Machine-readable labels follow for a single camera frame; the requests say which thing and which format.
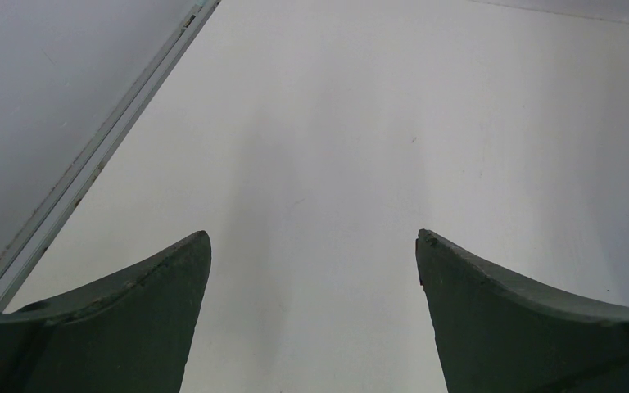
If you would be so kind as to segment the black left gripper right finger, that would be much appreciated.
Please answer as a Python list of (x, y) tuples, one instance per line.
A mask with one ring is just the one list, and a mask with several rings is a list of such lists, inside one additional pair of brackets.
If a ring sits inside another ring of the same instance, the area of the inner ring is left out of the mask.
[(545, 285), (433, 231), (415, 243), (450, 392), (629, 392), (629, 307)]

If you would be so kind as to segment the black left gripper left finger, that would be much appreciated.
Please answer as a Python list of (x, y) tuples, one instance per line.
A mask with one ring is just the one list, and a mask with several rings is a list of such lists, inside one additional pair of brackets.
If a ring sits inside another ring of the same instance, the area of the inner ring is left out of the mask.
[(211, 267), (193, 233), (58, 296), (0, 313), (0, 392), (177, 392)]

